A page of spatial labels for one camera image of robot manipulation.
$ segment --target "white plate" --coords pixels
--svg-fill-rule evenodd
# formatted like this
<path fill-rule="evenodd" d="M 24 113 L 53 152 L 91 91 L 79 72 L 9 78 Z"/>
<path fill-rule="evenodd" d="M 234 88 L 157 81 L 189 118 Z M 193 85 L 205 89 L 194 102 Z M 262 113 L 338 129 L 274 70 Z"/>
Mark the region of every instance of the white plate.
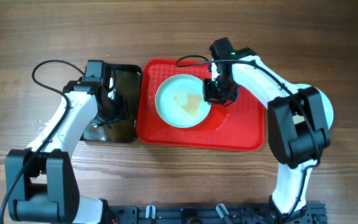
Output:
<path fill-rule="evenodd" d="M 158 115 L 176 128 L 189 128 L 204 120 L 211 105 L 203 98 L 203 81 L 193 75 L 166 79 L 155 95 Z"/>

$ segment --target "red square plate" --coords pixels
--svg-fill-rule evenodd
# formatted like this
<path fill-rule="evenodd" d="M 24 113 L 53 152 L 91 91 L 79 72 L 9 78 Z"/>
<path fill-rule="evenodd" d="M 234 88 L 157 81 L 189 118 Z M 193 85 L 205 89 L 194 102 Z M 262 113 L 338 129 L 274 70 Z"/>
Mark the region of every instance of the red square plate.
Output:
<path fill-rule="evenodd" d="M 245 88 L 228 107 L 213 105 L 209 115 L 191 128 L 174 128 L 157 114 L 154 99 L 158 87 L 167 78 L 178 74 L 210 78 L 207 65 L 177 68 L 176 60 L 157 58 L 149 61 L 143 71 L 140 88 L 136 133 L 149 144 L 255 151 L 264 143 L 265 108 Z"/>

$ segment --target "white round object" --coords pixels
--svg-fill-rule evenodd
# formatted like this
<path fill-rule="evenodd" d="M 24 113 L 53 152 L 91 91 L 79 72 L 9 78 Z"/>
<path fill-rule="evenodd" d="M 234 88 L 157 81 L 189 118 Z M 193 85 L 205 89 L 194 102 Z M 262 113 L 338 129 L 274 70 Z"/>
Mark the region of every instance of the white round object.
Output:
<path fill-rule="evenodd" d="M 155 95 L 155 109 L 169 125 L 189 128 L 204 120 L 211 105 L 203 98 L 203 81 L 193 75 L 174 75 L 166 79 Z"/>
<path fill-rule="evenodd" d="M 311 85 L 303 84 L 303 83 L 296 84 L 296 85 L 301 89 L 311 87 Z M 326 114 L 327 125 L 328 125 L 328 128 L 330 128 L 331 125 L 333 125 L 333 122 L 334 122 L 334 108 L 333 108 L 333 105 L 331 104 L 330 100 L 328 99 L 328 96 L 325 95 L 325 93 L 323 93 L 319 88 L 316 88 L 316 89 L 320 92 L 321 100 L 323 101 L 324 112 Z"/>

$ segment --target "wooden surface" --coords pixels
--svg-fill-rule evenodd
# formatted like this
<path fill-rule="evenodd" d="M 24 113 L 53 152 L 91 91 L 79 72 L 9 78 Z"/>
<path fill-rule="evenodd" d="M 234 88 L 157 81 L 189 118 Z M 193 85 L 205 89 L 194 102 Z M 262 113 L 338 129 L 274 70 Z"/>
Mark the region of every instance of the wooden surface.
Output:
<path fill-rule="evenodd" d="M 101 59 L 143 67 L 155 57 L 208 56 L 209 45 L 227 36 L 287 80 L 329 96 L 331 146 L 313 171 L 307 199 L 326 203 L 330 223 L 358 223 L 358 1 L 4 2 L 0 204 L 5 155 L 25 148 L 60 102 L 32 82 L 39 62 L 59 58 L 83 67 Z M 56 88 L 79 77 L 57 64 L 37 75 Z M 72 163 L 81 193 L 111 205 L 267 202 L 277 175 L 267 142 L 252 153 L 80 142 Z"/>

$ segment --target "wooden floor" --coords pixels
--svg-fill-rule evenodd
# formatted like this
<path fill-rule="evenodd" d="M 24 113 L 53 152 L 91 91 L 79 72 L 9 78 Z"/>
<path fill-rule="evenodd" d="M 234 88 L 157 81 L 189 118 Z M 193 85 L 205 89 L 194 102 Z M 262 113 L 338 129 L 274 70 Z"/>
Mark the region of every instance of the wooden floor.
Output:
<path fill-rule="evenodd" d="M 39 62 L 143 67 L 156 57 L 208 56 L 214 40 L 229 37 L 287 80 L 329 96 L 331 146 L 313 171 L 307 199 L 326 204 L 330 223 L 358 223 L 358 1 L 6 2 L 0 1 L 0 204 L 5 155 L 25 148 L 60 102 L 32 82 Z M 60 89 L 79 77 L 57 64 L 37 75 Z M 81 193 L 111 205 L 267 202 L 277 175 L 267 142 L 252 153 L 80 142 L 72 163 Z"/>

